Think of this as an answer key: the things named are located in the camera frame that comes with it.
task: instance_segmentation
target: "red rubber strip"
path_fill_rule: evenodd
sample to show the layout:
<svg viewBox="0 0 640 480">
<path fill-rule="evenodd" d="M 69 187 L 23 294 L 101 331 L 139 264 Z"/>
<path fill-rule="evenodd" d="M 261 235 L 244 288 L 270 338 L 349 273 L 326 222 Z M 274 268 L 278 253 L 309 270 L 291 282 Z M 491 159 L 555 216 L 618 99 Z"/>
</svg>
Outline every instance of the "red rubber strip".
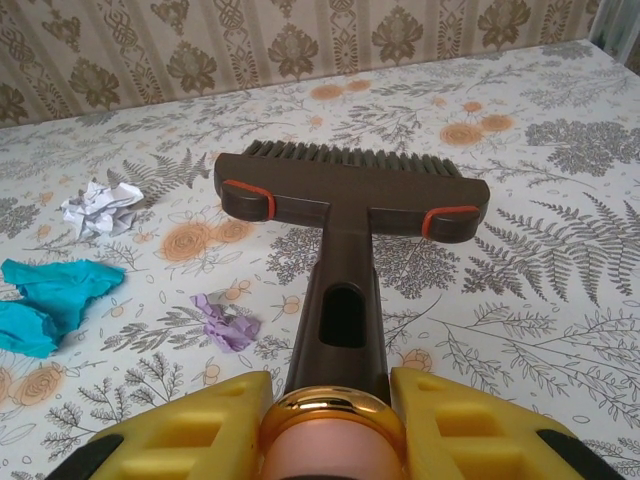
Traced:
<svg viewBox="0 0 640 480">
<path fill-rule="evenodd" d="M 422 221 L 422 236 L 429 238 L 429 228 L 431 227 L 431 220 L 436 215 L 450 214 L 450 213 L 472 213 L 479 212 L 478 207 L 473 205 L 463 205 L 461 207 L 440 207 L 429 210 L 424 216 Z"/>
<path fill-rule="evenodd" d="M 254 185 L 249 185 L 248 183 L 238 182 L 237 180 L 225 180 L 223 183 L 231 185 L 233 187 L 242 188 L 243 190 L 248 190 L 249 192 L 264 195 L 265 197 L 267 197 L 267 201 L 269 202 L 267 220 L 273 220 L 273 217 L 276 216 L 276 199 L 273 197 L 269 190 L 265 190 L 264 188 L 256 187 Z"/>
</svg>

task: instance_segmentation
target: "damask pattern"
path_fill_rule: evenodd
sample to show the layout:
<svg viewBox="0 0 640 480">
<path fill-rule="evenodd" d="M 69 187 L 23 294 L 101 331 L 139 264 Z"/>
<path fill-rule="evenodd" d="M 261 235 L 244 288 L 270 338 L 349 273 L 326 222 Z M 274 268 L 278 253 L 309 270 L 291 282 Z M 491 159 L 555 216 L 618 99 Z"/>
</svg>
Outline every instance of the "damask pattern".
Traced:
<svg viewBox="0 0 640 480">
<path fill-rule="evenodd" d="M 234 42 L 255 13 L 250 2 L 241 4 L 236 11 L 235 0 L 206 2 L 216 15 L 223 13 L 216 5 L 228 6 L 224 21 L 229 35 L 238 35 Z M 459 3 L 442 4 L 462 15 Z M 177 31 L 177 12 L 191 18 L 201 3 L 156 5 L 161 15 L 151 12 L 154 22 L 180 46 L 173 61 L 173 53 L 163 59 L 178 88 L 184 82 L 191 93 L 206 93 L 224 71 L 235 81 L 231 64 L 214 59 L 188 21 L 180 20 Z M 310 64 L 331 58 L 334 43 L 323 53 L 318 42 L 311 55 L 315 30 L 295 21 L 300 2 L 291 5 L 285 19 L 286 9 L 263 4 L 281 22 L 271 39 L 277 61 L 267 63 L 286 63 L 289 78 L 304 80 L 313 74 Z M 328 5 L 327 15 L 341 12 L 347 21 L 353 11 L 357 18 L 355 3 Z M 394 4 L 372 19 L 374 31 L 383 26 L 380 43 L 394 20 L 411 23 L 415 33 L 411 19 L 419 25 L 424 18 L 408 3 L 400 6 L 397 17 L 390 14 Z M 73 15 L 82 30 L 83 11 Z M 359 28 L 356 22 L 347 31 L 361 39 Z M 396 42 L 387 64 L 407 61 L 407 37 L 387 37 Z M 409 42 L 414 55 L 423 40 Z M 78 45 L 78 98 L 118 106 L 114 94 L 123 102 L 130 77 Z M 552 416 L 623 476 L 637 478 L 640 79 L 587 41 L 507 46 L 479 57 L 1 130 L 3 254 L 34 265 L 87 258 L 126 269 L 127 281 L 95 302 L 50 358 L 0 351 L 0 478 L 44 478 L 101 429 L 247 371 L 268 371 L 274 393 L 282 393 L 321 235 L 242 222 L 221 209 L 215 161 L 255 138 L 431 153 L 485 179 L 491 201 L 474 240 L 373 238 L 389 365 L 432 371 Z M 218 47 L 228 52 L 228 44 Z M 28 97 L 9 81 L 0 84 L 0 114 L 23 120 L 19 107 L 26 109 Z M 130 231 L 75 239 L 58 207 L 92 178 L 142 189 L 146 199 Z M 197 293 L 227 315 L 258 318 L 257 340 L 221 353 L 189 299 Z M 0 299 L 16 298 L 0 282 Z"/>
<path fill-rule="evenodd" d="M 552 47 L 586 37 L 598 3 L 0 0 L 0 127 Z"/>
</svg>

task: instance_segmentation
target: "teal rag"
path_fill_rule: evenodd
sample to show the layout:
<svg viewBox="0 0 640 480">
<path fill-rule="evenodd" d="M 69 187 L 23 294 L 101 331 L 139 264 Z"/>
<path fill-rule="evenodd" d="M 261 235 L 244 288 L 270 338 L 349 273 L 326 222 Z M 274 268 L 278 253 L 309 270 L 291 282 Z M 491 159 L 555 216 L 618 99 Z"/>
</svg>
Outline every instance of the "teal rag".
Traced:
<svg viewBox="0 0 640 480">
<path fill-rule="evenodd" d="M 23 298 L 0 302 L 0 348 L 37 358 L 56 350 L 89 303 L 124 280 L 123 269 L 90 260 L 38 266 L 6 260 L 2 274 Z"/>
</svg>

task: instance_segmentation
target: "wall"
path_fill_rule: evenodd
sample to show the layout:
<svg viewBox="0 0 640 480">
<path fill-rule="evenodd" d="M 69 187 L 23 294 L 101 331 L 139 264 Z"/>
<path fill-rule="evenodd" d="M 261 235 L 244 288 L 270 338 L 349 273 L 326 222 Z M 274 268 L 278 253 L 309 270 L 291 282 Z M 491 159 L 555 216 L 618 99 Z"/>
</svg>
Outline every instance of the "wall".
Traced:
<svg viewBox="0 0 640 480">
<path fill-rule="evenodd" d="M 0 0 L 0 126 L 584 38 L 597 6 Z"/>
<path fill-rule="evenodd" d="M 640 75 L 640 0 L 603 0 L 589 40 Z"/>
</svg>

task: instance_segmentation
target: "gray bristles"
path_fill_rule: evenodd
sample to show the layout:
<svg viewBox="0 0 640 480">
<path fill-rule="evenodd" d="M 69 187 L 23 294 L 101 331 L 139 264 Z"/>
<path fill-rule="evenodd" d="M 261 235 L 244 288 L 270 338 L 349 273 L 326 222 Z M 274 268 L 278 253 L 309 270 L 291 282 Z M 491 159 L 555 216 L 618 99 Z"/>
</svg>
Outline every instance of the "gray bristles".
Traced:
<svg viewBox="0 0 640 480">
<path fill-rule="evenodd" d="M 244 155 L 256 155 L 268 158 L 290 158 L 296 160 L 310 160 L 314 162 L 351 165 L 354 167 L 374 167 L 389 170 L 404 170 L 417 173 L 431 173 L 448 177 L 462 175 L 449 159 L 441 160 L 433 155 L 407 155 L 401 153 L 385 153 L 382 150 L 362 151 L 359 148 L 330 148 L 327 145 L 306 145 L 304 143 L 261 142 L 254 140 L 243 152 Z"/>
</svg>

